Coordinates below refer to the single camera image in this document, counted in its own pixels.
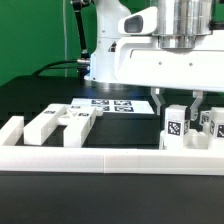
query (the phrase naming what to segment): black surface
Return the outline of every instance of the black surface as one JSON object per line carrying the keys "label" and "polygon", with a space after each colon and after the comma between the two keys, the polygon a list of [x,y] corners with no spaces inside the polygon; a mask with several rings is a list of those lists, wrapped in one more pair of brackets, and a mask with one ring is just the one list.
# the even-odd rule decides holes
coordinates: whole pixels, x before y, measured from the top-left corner
{"label": "black surface", "polygon": [[[50,103],[69,104],[73,97],[152,103],[148,93],[96,90],[74,78],[18,77],[0,88],[0,126],[15,114],[28,123]],[[167,90],[165,98],[191,105],[191,94]],[[201,109],[222,105],[223,98],[213,93]],[[85,146],[153,147],[159,125],[156,115],[104,114]],[[60,145],[61,131],[45,144]],[[0,172],[0,223],[223,224],[223,189],[219,176]]]}
{"label": "black surface", "polygon": [[0,223],[223,224],[223,177],[0,176]]}

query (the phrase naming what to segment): black and white pattern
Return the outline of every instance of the black and white pattern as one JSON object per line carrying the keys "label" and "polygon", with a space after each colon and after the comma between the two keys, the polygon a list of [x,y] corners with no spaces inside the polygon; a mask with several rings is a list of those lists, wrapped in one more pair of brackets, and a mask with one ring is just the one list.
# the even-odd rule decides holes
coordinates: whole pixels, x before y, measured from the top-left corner
{"label": "black and white pattern", "polygon": [[71,106],[71,109],[80,109],[80,106]]}
{"label": "black and white pattern", "polygon": [[119,106],[115,106],[114,107],[115,111],[119,111],[119,112],[134,112],[133,107],[119,107]]}
{"label": "black and white pattern", "polygon": [[190,125],[190,122],[189,121],[185,121],[184,123],[184,134],[186,135],[189,131],[189,125]]}
{"label": "black and white pattern", "polygon": [[132,106],[130,100],[115,100],[114,105],[116,105],[116,106]]}
{"label": "black and white pattern", "polygon": [[168,134],[180,136],[181,133],[181,123],[179,122],[168,122]]}
{"label": "black and white pattern", "polygon": [[218,126],[217,138],[224,138],[224,125]]}
{"label": "black and white pattern", "polygon": [[201,116],[201,124],[203,125],[205,122],[209,121],[209,116],[206,116],[205,114],[203,114]]}
{"label": "black and white pattern", "polygon": [[210,126],[210,133],[212,135],[214,135],[214,132],[215,132],[215,123],[213,121],[211,121],[211,126]]}
{"label": "black and white pattern", "polygon": [[56,111],[53,110],[46,110],[44,111],[44,114],[55,114]]}
{"label": "black and white pattern", "polygon": [[79,117],[88,117],[89,114],[87,114],[87,113],[80,113],[78,116],[79,116]]}
{"label": "black and white pattern", "polygon": [[109,105],[109,100],[92,100],[92,104]]}

